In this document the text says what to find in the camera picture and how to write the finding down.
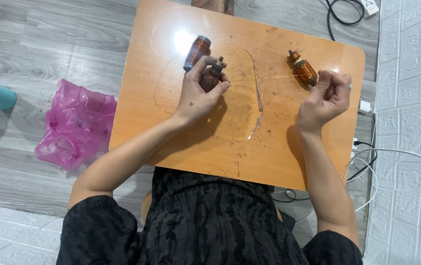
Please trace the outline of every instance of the black sleeve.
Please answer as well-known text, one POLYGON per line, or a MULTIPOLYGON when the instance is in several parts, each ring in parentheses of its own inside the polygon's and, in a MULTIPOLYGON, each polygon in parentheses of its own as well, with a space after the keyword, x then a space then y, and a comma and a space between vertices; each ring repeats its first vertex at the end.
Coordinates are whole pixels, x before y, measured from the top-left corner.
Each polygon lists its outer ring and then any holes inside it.
POLYGON ((57 265, 132 264, 136 234, 137 220, 112 197, 89 197, 65 216, 57 265))
POLYGON ((310 265, 362 265, 358 247, 349 238, 322 231, 302 249, 310 265))

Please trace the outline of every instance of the copper wire spool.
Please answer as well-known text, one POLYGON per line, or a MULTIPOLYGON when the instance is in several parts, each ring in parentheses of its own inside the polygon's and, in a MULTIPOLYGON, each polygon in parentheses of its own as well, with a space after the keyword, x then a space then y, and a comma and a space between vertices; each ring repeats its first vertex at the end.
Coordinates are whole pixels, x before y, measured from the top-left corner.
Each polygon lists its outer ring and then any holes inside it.
POLYGON ((197 61, 199 59, 206 55, 211 55, 211 41, 202 36, 197 36, 197 39, 193 42, 193 45, 191 45, 191 48, 189 49, 189 53, 186 56, 186 60, 184 61, 183 69, 186 72, 189 72, 194 65, 196 65, 197 61))
POLYGON ((296 76, 305 84, 305 85, 317 85, 318 75, 312 66, 306 60, 301 60, 301 56, 297 51, 289 50, 289 56, 287 57, 288 62, 294 67, 296 76))

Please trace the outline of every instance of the hand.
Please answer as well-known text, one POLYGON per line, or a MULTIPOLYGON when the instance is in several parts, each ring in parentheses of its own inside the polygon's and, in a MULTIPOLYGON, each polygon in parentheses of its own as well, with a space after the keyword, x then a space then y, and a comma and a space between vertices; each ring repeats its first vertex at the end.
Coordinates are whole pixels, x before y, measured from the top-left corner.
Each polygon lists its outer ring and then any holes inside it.
POLYGON ((318 75, 317 85, 302 102, 297 114, 296 128, 302 135, 320 136, 322 126, 349 106, 351 75, 322 70, 318 75))
POLYGON ((228 77, 222 73, 219 78, 221 83, 209 93, 202 90, 199 85, 201 77, 208 73, 209 68, 206 69, 206 67, 215 62, 217 62, 215 57, 202 56, 193 69, 184 75, 181 97, 173 117, 183 121, 185 125, 191 125, 208 114, 214 108, 219 97, 230 87, 228 77))

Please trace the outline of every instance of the pink plastic bag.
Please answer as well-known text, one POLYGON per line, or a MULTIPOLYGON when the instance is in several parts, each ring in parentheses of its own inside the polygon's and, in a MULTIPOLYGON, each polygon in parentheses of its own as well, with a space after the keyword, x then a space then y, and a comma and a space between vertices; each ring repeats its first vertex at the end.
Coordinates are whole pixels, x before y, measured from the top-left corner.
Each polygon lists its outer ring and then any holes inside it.
POLYGON ((113 95, 60 80, 35 156, 65 170, 79 166, 109 141, 116 106, 113 95))

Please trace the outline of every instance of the white brick wall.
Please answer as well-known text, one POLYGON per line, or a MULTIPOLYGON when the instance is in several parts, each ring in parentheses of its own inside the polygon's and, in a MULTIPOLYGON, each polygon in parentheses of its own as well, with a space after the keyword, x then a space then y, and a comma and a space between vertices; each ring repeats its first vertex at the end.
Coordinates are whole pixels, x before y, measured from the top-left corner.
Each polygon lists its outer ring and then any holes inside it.
POLYGON ((0 208, 0 265, 53 265, 63 218, 0 208))
MULTIPOLYGON (((382 0, 377 147, 421 154, 421 0, 382 0)), ((379 152, 368 265, 421 265, 421 159, 379 152)))

